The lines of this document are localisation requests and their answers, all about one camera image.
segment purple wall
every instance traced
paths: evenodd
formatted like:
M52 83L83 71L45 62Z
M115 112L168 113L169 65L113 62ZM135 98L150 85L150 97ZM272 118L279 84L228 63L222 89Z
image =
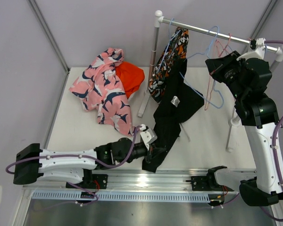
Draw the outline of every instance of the purple wall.
M0 0L0 226L11 224L21 194L5 167L44 141L64 77L27 2Z
M53 35L69 66L87 66L107 47L122 48L125 61L149 66L155 10L194 26L237 37L251 36L270 0L38 0ZM167 45L168 25L159 32L158 55ZM190 32L188 55L204 51L211 37ZM244 46L232 43L232 48ZM205 66L202 56L189 66Z

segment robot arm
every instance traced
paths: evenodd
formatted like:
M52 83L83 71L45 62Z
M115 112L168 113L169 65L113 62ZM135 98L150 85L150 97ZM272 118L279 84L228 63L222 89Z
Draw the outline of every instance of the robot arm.
M126 162L145 156L146 161L152 157L156 134L143 126L140 143L134 144ZM128 155L132 141L121 138L116 142L101 145L94 149L78 152L55 152L40 149L40 144L31 144L17 154L14 184L27 185L38 181L63 181L78 184L83 181L86 170L105 170L115 168L116 162L123 162ZM36 160L25 161L35 157Z
M235 98L235 109L250 143L257 168L256 178L244 178L229 169L213 171L216 183L240 191L250 206L268 206L283 199L277 163L283 177L283 160L278 134L276 147L272 145L273 131L279 122L276 105L264 92L272 77L268 62L262 57L246 58L236 51L219 59L208 59L206 64L213 79L225 83Z

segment orange cloth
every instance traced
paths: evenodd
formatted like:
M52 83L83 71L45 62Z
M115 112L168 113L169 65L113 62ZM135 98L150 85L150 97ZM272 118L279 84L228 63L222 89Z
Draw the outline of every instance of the orange cloth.
M140 88L142 81L145 79L143 70L129 63L123 62L116 67L117 76L122 81L126 96L129 96Z

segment white tabletop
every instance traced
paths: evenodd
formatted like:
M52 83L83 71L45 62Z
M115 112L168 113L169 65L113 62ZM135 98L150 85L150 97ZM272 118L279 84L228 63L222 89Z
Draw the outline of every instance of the white tabletop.
M71 68L50 137L48 145L50 150L68 152L88 150L124 137L114 130L113 126L98 124L97 111L84 111L80 100L68 90L84 69L83 67ZM149 68L142 69L147 77ZM194 88L204 96L206 95L208 86L206 68L188 68L185 77ZM146 87L146 81L144 81L130 100L133 125L146 124L153 128L155 125L153 113L158 104L152 98L148 102L144 116L137 117ZM187 122L183 123L191 141L188 142L187 136L182 131L168 156L158 168L159 170L207 169L220 165L231 169L255 168L243 126L238 128L235 136L238 144L236 150L232 153L225 150L229 131L228 121L232 116L234 101L226 85L217 82L216 88L222 92L225 98L224 106L221 109L216 109L210 105L207 111L204 111L204 107L202 107ZM221 98L217 93L213 92L212 102L221 105ZM141 164L142 158L134 160L130 164L125 163L119 169L141 170Z

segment cable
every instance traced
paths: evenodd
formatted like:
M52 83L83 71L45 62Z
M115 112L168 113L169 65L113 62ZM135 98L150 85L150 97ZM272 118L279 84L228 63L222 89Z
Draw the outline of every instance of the cable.
M223 196L226 196L228 194L228 189L226 186L222 186L222 192L223 192Z
M267 40L264 41L265 44L283 44L283 41L281 40Z
M277 153L277 149L276 149L276 139L277 139L277 134L278 134L278 131L279 131L279 128L281 126L283 122L283 116L282 118L280 119L280 121L278 122L278 124L276 125L275 129L274 129L274 132L273 132L273 138L272 138L272 147L273 147L273 154L274 154L274 160L275 160L275 168L276 168L276 171L277 171L277 174L278 174L278 177L279 177L279 183L280 183L280 186L282 188L282 191L283 191L283 177L282 177L282 173L281 173L281 169L280 169L280 164L279 164L279 159L278 159L278 153ZM271 219L275 220L275 221L280 221L280 222L283 222L283 218L282 219L278 219L278 218L275 218L274 216L270 215L270 213L264 209L263 207L260 207L263 212L265 212Z
M135 140L136 140L136 136L137 136L137 133L138 133L140 127L141 127L141 126L135 127L135 129L134 129L134 131L133 131L133 140L132 140L130 149L129 149L129 151L128 151L128 154L127 154L127 156L124 158L124 160L121 161L121 162L120 162L119 164L117 164L117 165L108 165L108 164L102 162L101 160L98 160L98 159L96 159L96 158L94 158L94 157L92 157L92 156L88 156L88 155L59 154L59 155L51 156L51 158L62 158L62 157L89 158L89 159L93 159L93 160L97 161L98 163L100 163L101 165L103 165L103 166L105 166L105 167L107 167L107 168L111 168L111 169L112 169L112 168L120 167L121 165L123 165L123 164L129 159L129 157L130 157L130 155L131 155L131 153L132 153L132 150L133 150L133 147L134 147L134 143L135 143ZM32 160L38 160L38 159L44 159L44 158L47 158L47 156L37 156L37 157L31 157L31 158L27 158L27 159L22 159L22 160L16 161L16 162L14 162L14 163L8 165L8 166L5 168L5 171L6 171L7 173L9 173L9 174L15 174L14 172L11 172L11 171L9 170L10 167L15 166L15 165L18 165L18 164L21 164L21 163L23 163L23 162L32 161ZM96 184L97 187L98 187L98 189L97 189L97 191L98 191L98 190L100 189L100 185L99 185L99 183L98 183L96 180L94 180L94 182L95 182L95 184ZM87 192L87 193L89 193L89 194L92 194L92 195L96 198L96 200L90 201L90 202L88 202L88 203L79 203L78 201L75 201L75 204L78 204L78 203L79 203L80 206L86 206L86 205L90 205L90 204L92 204L92 203L94 203L94 202L97 202L97 201L99 200L99 197L98 197L95 193L93 193L93 192L91 192L91 191L89 191L89 190L87 190L87 189L85 189L85 188L79 187L79 186L77 186L77 185L75 185L75 184L73 184L73 183L70 183L70 182L67 182L67 183L70 184L72 187L75 187L75 188L80 189L80 190L82 190L82 191L85 191L85 192ZM58 203L58 204L55 204L55 205L53 205L53 206L50 206L50 207L47 207L47 208L44 208L44 209L38 210L38 211L49 210L49 209L51 209L51 208L53 208L53 207L56 207L56 206L59 206L59 205L62 205L62 204L67 204L67 203L73 203L73 202L72 202L72 201L66 201L66 202Z
M233 197L230 201L226 202L226 203L223 203L223 205L227 205L227 204L230 204L231 202L233 202L238 196L239 196L240 193L236 194L235 197Z
M214 91L218 92L219 95L220 95L220 97L221 97L221 99L222 99L222 104L221 104L220 107L216 106L215 104L213 104L212 102L210 102L209 100L207 100L202 94L200 94L196 89L194 89L194 88L187 82L187 80L184 78L184 76L183 76L183 74L181 74L181 72L179 72L179 73L180 73L181 77L185 80L185 82L187 83L187 85L188 85L192 90L194 90L195 93L197 93L202 99L204 99L205 101L209 102L212 106L214 106L214 107L217 108L217 109L220 109L220 108L223 107L223 105L224 105L224 103L225 103L225 100L224 100L224 98L223 98L223 96L222 96L222 94L221 94L221 92L220 92L219 90L214 90Z
M134 143L135 143L135 140L136 140L136 135L138 133L138 130L139 130L140 126L137 126L135 127L134 131L133 131L133 140L132 140L132 143L131 143L131 146L130 146L130 149L129 149L129 152L127 154L127 156L124 158L123 161L121 161L119 164L117 165L108 165L104 162L102 162L101 160L98 160L97 158L94 158L92 156L89 156L89 155L80 155L80 154L57 154L57 155L52 155L50 156L50 158L64 158L64 157L77 157L77 158L87 158L87 159L92 159L94 161L97 161L99 164L107 167L107 168L110 168L110 169L113 169L113 168L116 168L116 167L120 167L122 166L130 157L131 153L132 153L132 150L133 150L133 147L134 147ZM16 161L12 164L9 164L6 168L5 168L5 171L9 174L14 174L14 172L11 172L9 171L9 168L11 168L12 166L15 166L15 165L18 165L18 164L21 164L23 162L27 162L27 161L32 161L32 160L37 160L37 159L46 159L47 156L37 156L37 157L31 157L31 158L27 158L27 159L22 159L22 160L19 160L19 161Z

